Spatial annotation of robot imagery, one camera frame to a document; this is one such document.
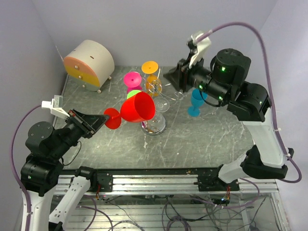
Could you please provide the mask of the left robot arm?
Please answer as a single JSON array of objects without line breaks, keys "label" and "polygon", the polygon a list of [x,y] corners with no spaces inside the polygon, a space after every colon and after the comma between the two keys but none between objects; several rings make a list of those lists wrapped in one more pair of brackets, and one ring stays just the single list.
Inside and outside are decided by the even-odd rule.
[{"label": "left robot arm", "polygon": [[66,125],[55,129],[46,121],[37,122],[28,131],[26,147],[30,154],[21,168],[21,182],[26,192],[23,199],[31,211],[31,231],[64,231],[80,199],[86,191],[98,187],[97,171],[91,167],[79,167],[72,178],[71,186],[64,197],[51,211],[59,176],[63,170],[60,159],[67,151],[77,146],[80,138],[91,138],[111,117],[109,115],[87,115],[70,110]]}]

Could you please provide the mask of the green plastic wine glass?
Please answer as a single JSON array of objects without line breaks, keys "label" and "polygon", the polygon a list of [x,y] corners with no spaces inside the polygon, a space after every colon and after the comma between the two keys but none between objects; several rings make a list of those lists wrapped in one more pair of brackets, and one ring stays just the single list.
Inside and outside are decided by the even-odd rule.
[{"label": "green plastic wine glass", "polygon": [[140,93],[141,90],[131,90],[128,94],[127,94],[127,99],[133,97],[134,95]]}]

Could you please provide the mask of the clear wine glass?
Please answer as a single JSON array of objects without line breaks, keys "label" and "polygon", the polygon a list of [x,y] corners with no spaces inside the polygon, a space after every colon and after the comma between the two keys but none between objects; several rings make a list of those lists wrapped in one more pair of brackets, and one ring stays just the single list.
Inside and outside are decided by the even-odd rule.
[{"label": "clear wine glass", "polygon": [[169,101],[163,97],[154,98],[155,115],[147,122],[147,129],[152,134],[162,133],[166,129],[166,119],[163,115],[170,108]]}]

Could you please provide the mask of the blue plastic wine glass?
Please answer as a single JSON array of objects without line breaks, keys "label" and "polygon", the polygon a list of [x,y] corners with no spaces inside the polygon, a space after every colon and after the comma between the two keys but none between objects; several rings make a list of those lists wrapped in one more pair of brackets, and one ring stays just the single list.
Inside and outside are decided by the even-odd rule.
[{"label": "blue plastic wine glass", "polygon": [[188,108],[188,114],[192,117],[197,117],[200,114],[200,107],[205,103],[207,94],[194,89],[191,94],[191,106]]}]

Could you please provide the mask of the red plastic wine glass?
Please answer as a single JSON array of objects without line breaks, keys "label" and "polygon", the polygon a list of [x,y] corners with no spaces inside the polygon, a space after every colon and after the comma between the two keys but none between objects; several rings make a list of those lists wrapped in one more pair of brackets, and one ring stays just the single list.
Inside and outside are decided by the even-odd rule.
[{"label": "red plastic wine glass", "polygon": [[150,120],[155,115],[155,104],[150,95],[139,92],[125,100],[120,111],[115,108],[107,108],[104,115],[109,116],[105,125],[109,129],[117,129],[122,119],[130,123],[139,123]]}]

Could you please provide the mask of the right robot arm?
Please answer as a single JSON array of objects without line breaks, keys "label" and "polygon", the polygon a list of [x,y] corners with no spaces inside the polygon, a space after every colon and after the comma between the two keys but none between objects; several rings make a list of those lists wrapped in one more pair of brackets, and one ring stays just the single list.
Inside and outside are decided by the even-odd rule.
[{"label": "right robot arm", "polygon": [[220,50],[206,69],[200,60],[192,68],[181,59],[163,76],[177,91],[195,88],[226,106],[249,130],[254,145],[237,160],[220,167],[212,178],[215,189],[224,190],[230,182],[249,176],[255,179],[285,179],[288,167],[286,149],[275,134],[273,103],[265,87],[247,82],[251,59],[235,49]]}]

